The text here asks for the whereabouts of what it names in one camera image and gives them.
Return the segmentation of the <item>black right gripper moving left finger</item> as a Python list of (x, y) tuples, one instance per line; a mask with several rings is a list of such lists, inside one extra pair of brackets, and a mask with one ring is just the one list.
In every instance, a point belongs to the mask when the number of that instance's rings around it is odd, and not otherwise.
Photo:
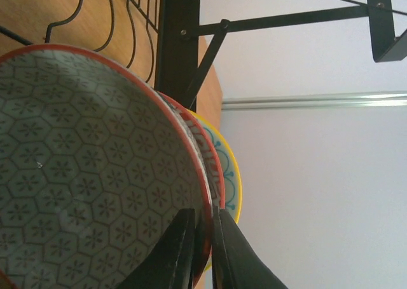
[(121, 283), (121, 289), (191, 288), (195, 211), (179, 210), (146, 259)]

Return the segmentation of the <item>black right gripper fixed right finger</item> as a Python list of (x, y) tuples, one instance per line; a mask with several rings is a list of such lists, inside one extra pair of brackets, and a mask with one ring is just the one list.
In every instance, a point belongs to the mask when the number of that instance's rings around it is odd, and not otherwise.
[(287, 286), (260, 260), (231, 215), (214, 207), (212, 233), (214, 288), (284, 289)]

